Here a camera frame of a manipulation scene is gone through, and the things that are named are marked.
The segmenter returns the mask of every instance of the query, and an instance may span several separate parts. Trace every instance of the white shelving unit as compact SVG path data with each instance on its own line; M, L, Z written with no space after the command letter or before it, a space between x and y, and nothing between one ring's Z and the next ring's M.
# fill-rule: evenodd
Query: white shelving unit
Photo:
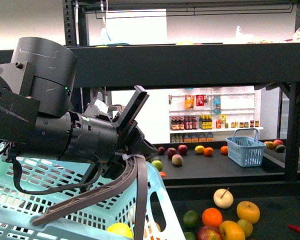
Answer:
M194 95L194 107L193 109L185 109L185 95ZM196 95L208 96L208 102L204 106L196 106ZM220 96L221 98L221 113L214 113L214 97ZM250 120L260 120L260 104L258 101L261 99L254 90L253 86L243 87L206 87L206 88L194 88L194 89L181 89L179 94L173 94L170 96L169 105L169 117L183 117L183 116L196 116L198 122L198 129L191 130L171 130L169 131L170 139L175 134L199 134L199 133L218 133L217 139L224 139L224 136L229 136L235 130L249 130L251 127L243 128L231 128L233 122L248 122ZM213 129L201 129L199 128L199 116L210 115L212 117ZM225 128L222 124L221 128L216 128L216 120L220 115L226 115L226 122L229 128Z

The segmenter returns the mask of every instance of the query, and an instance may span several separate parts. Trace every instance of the robotic arm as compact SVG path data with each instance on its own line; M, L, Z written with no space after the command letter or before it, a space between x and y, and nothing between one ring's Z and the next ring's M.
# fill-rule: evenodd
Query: robotic arm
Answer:
M151 155L157 151L145 140L135 121L148 98L140 86L135 87L124 111L118 112L113 119L92 103L84 114L68 111L76 67L77 58L69 49L37 37L20 38L11 63L0 64L0 143L6 144L0 154L4 153L2 159L6 162L13 163L14 185L21 192L49 194L61 192L65 187L42 192L22 189L18 180L22 166L16 157L90 163L81 182L69 186L80 188L81 195L90 199L100 194L89 190L99 176L116 179L129 172L129 181L126 179L129 183L136 178L138 164L134 163L138 161L134 157L123 159L123 155ZM124 190L122 185L118 188L119 193ZM59 215L57 207L52 207L54 216L48 221L87 205L79 202Z

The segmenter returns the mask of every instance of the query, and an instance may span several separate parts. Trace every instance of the red apple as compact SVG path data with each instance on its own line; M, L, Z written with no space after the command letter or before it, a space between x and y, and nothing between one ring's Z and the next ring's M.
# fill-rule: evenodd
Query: red apple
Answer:
M166 151L166 155L168 156L168 159L172 159L172 157L177 154L177 149L174 147L169 147Z
M163 155L165 154L166 150L163 146L158 147L158 154L159 155Z
M214 226L202 226L197 233L198 240L222 240L220 231Z
M186 155L188 152L188 146L187 145L179 145L178 146L178 152L180 155Z
M276 148L278 145L284 145L284 142L277 139L273 141L274 147Z

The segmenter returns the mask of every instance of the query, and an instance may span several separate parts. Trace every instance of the lime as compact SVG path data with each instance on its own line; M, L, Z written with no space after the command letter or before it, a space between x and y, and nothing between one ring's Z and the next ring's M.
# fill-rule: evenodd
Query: lime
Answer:
M199 146L196 146L194 151L197 153L197 154L203 154L204 153L204 150L205 150L205 147L202 146L202 145L199 145Z
M130 227L127 224L124 224L122 222L117 222L115 224L112 224L110 227L107 228L107 231L133 239L132 231Z
M162 169L164 168L164 165L160 160L152 161L152 165L155 166L155 168L158 169L159 172L162 171Z
M199 214L194 210L187 211L182 220L186 228L194 228L198 224Z
M196 235L194 235L192 232L186 231L183 233L185 240L197 240Z

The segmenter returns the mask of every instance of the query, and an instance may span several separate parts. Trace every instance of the metal rack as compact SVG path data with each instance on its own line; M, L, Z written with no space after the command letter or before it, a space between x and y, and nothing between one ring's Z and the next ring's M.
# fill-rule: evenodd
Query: metal rack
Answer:
M73 0L63 0L70 28L73 3ZM297 6L298 21L300 2ZM69 46L69 49L78 58L75 88L106 87L111 91L133 89L135 85L145 89L249 85L256 90L271 90L280 87L290 100L284 175L287 180L298 179L300 43ZM12 50L0 50L0 64L10 62L12 53Z
M102 0L62 0L67 46L89 46L88 14L101 14ZM108 0L109 11L166 9L169 16L286 13L297 7L295 29L300 27L300 0Z

